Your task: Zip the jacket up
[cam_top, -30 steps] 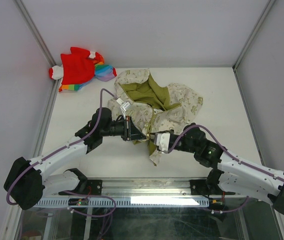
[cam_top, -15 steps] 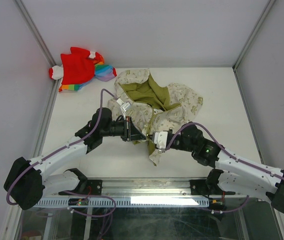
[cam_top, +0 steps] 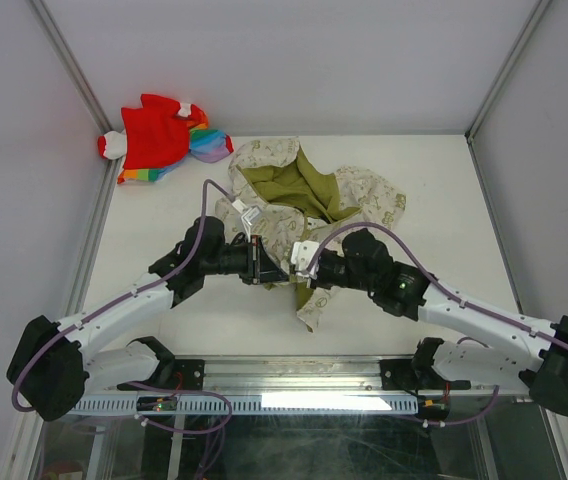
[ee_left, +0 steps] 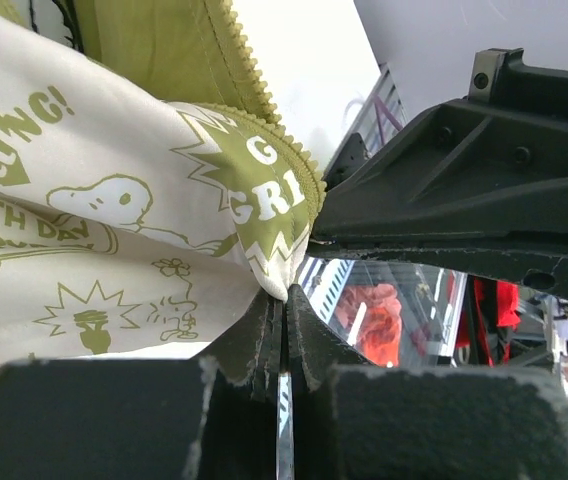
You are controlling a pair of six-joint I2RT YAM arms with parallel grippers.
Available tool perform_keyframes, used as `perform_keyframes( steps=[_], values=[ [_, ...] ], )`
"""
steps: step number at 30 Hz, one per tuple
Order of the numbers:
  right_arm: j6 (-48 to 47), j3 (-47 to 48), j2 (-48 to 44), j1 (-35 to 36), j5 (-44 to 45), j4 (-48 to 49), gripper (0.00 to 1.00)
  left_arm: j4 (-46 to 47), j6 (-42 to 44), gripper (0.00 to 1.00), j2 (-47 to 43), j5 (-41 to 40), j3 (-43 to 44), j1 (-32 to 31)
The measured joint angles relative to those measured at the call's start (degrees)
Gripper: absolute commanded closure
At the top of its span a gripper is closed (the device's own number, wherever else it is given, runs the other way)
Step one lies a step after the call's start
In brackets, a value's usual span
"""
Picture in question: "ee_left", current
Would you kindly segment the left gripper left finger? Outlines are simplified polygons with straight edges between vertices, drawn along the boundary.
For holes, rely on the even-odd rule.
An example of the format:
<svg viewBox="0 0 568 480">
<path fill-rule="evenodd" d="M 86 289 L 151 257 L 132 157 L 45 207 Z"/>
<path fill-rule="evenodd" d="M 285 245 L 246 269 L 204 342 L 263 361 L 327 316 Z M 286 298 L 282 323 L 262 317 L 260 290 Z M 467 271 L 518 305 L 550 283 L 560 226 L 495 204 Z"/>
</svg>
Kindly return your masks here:
<svg viewBox="0 0 568 480">
<path fill-rule="evenodd" d="M 284 305 L 259 293 L 189 360 L 0 367 L 0 479 L 272 479 Z"/>
</svg>

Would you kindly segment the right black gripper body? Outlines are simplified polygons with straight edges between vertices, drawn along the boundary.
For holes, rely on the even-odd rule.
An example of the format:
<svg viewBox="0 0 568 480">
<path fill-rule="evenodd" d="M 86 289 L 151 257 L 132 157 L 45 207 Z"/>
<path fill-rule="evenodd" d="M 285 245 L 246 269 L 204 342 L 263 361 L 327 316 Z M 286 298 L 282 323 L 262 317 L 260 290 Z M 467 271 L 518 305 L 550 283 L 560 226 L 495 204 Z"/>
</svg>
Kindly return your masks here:
<svg viewBox="0 0 568 480">
<path fill-rule="evenodd" d="M 523 54 L 522 48 L 477 52 L 467 97 L 568 122 L 568 71 L 527 65 Z"/>
</svg>

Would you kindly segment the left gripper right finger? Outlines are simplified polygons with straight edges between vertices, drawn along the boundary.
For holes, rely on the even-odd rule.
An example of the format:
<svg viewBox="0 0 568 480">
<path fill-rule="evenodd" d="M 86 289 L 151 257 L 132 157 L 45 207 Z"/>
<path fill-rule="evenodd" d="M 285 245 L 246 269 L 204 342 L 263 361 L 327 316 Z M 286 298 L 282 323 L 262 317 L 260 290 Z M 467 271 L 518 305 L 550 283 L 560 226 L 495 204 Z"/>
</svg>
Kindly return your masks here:
<svg viewBox="0 0 568 480">
<path fill-rule="evenodd" d="M 536 368 L 384 368 L 299 286 L 286 304 L 299 479 L 568 479 L 568 399 Z"/>
</svg>

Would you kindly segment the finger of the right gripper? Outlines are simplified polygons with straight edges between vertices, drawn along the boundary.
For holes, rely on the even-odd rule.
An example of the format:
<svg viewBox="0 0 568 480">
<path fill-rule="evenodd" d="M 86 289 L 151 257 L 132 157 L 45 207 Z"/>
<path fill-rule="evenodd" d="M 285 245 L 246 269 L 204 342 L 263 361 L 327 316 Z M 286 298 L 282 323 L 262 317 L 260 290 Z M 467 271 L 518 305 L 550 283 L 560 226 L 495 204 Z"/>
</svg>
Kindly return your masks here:
<svg viewBox="0 0 568 480">
<path fill-rule="evenodd" d="M 319 240 L 568 236 L 568 123 L 463 100 L 411 121 L 332 188 Z"/>
<path fill-rule="evenodd" d="M 568 253 L 495 245 L 312 242 L 308 254 L 320 258 L 397 261 L 437 266 L 527 286 L 568 300 Z"/>
</svg>

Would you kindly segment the cream green printed jacket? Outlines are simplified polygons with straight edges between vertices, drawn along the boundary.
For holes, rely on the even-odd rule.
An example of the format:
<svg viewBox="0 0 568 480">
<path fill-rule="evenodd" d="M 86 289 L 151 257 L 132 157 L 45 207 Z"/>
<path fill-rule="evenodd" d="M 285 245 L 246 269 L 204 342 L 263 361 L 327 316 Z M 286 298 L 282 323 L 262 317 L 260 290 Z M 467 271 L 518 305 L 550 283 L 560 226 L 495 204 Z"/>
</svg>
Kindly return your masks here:
<svg viewBox="0 0 568 480">
<path fill-rule="evenodd" d="M 215 340 L 325 197 L 229 1 L 0 1 L 0 364 Z"/>
</svg>

